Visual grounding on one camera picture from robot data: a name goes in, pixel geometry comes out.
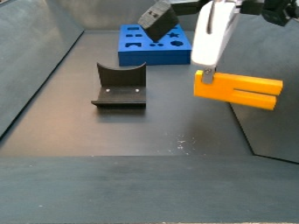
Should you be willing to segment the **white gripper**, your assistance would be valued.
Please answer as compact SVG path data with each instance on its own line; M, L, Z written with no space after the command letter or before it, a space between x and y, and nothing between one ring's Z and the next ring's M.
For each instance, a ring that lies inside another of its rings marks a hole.
M238 20L234 0L210 0L200 9L190 61L202 67L201 82L210 84L220 55Z

